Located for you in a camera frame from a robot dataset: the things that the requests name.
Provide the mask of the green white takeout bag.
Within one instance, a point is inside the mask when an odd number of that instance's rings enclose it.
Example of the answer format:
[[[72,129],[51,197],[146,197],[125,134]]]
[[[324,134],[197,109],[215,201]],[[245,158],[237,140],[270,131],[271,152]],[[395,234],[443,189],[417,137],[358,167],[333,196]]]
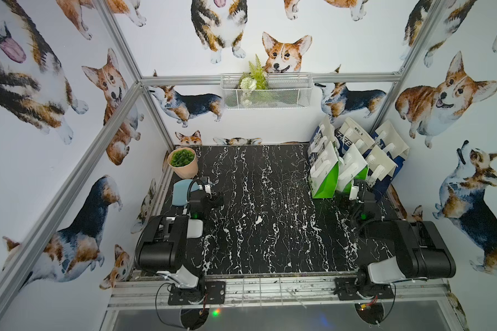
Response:
[[[309,152],[309,185],[313,199],[330,199],[338,185],[339,160],[334,144],[324,142],[317,152]]]

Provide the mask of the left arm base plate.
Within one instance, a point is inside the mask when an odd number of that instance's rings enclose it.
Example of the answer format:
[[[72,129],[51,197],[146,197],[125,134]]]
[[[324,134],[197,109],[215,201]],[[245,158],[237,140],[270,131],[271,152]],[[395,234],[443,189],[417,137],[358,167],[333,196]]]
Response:
[[[226,283],[224,281],[206,281],[197,288],[170,290],[169,306],[214,305],[225,302]]]

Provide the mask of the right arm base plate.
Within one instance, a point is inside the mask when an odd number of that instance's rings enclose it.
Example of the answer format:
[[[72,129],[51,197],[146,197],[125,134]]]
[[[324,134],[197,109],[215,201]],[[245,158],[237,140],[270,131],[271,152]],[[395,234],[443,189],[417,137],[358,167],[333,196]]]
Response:
[[[357,278],[339,278],[334,279],[335,290],[341,301],[372,301],[378,299],[393,299],[394,293],[392,287],[387,284],[361,284]]]

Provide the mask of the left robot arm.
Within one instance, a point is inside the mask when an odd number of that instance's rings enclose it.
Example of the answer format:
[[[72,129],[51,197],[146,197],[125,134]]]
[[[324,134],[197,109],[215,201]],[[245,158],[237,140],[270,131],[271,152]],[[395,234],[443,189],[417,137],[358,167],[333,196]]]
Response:
[[[150,218],[135,248],[135,267],[164,276],[181,290],[203,294],[203,272],[192,270],[186,263],[187,241],[204,234],[205,221],[212,210],[224,205],[224,196],[213,191],[208,177],[191,180],[184,193],[181,215]]]

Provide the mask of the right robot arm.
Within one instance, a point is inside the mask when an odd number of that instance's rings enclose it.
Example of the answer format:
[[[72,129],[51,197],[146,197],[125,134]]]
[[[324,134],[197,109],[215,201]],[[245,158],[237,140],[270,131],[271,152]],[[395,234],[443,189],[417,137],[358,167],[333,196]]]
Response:
[[[358,236],[388,241],[394,248],[389,259],[359,268],[356,280],[359,286],[455,276],[456,262],[433,222],[411,223],[378,216],[375,194],[368,190],[365,180],[353,183],[350,199],[356,201],[351,220],[358,225]]]

